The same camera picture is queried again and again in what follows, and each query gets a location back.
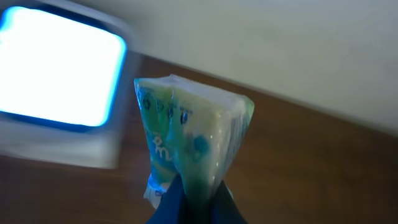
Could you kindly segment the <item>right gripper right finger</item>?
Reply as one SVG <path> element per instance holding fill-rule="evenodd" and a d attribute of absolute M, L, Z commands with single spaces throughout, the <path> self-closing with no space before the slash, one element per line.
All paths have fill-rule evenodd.
<path fill-rule="evenodd" d="M 211 224 L 248 224 L 241 215 L 224 181 L 220 183 L 213 199 Z"/>

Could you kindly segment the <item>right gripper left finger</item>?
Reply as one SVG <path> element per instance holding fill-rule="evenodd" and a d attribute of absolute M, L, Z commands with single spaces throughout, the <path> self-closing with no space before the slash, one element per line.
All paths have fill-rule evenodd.
<path fill-rule="evenodd" d="M 163 194 L 160 205 L 146 224 L 186 224 L 186 198 L 182 178 L 177 175 L 168 191 Z"/>

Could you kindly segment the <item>small teal tissue packet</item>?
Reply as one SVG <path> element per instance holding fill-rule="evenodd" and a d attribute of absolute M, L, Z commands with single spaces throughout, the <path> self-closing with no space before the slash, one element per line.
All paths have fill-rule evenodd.
<path fill-rule="evenodd" d="M 212 198 L 254 112 L 244 95 L 177 75 L 134 80 L 150 152 L 144 198 L 158 208 L 176 175 L 189 201 Z"/>

